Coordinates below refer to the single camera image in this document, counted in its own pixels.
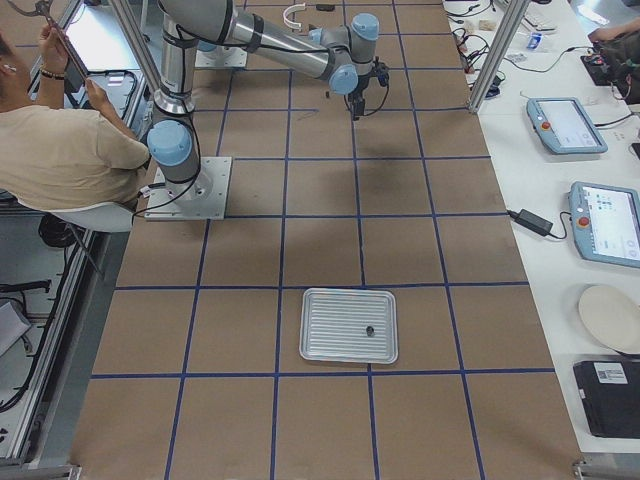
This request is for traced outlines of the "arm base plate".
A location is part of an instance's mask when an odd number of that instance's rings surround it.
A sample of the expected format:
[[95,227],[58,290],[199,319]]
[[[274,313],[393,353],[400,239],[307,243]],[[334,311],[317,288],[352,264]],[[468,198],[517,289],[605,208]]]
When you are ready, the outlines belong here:
[[144,218],[149,221],[223,220],[232,170],[231,157],[203,157],[199,176],[189,190],[189,182],[166,182],[157,168],[154,182],[163,186],[151,190]]
[[213,50],[198,49],[195,68],[198,70],[244,69],[247,53],[239,47],[216,46]]

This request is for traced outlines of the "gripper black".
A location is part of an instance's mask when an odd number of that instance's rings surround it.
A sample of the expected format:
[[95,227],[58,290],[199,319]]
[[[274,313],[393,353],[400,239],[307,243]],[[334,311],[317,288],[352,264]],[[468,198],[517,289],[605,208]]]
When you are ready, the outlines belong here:
[[358,77],[358,84],[355,90],[344,97],[345,106],[347,108],[352,108],[353,121],[358,121],[362,116],[361,108],[366,106],[364,92],[368,89],[373,78],[377,80],[380,87],[385,88],[385,93],[379,104],[379,108],[382,108],[386,103],[390,90],[389,68],[378,57],[375,57],[370,71],[364,75],[360,75]]

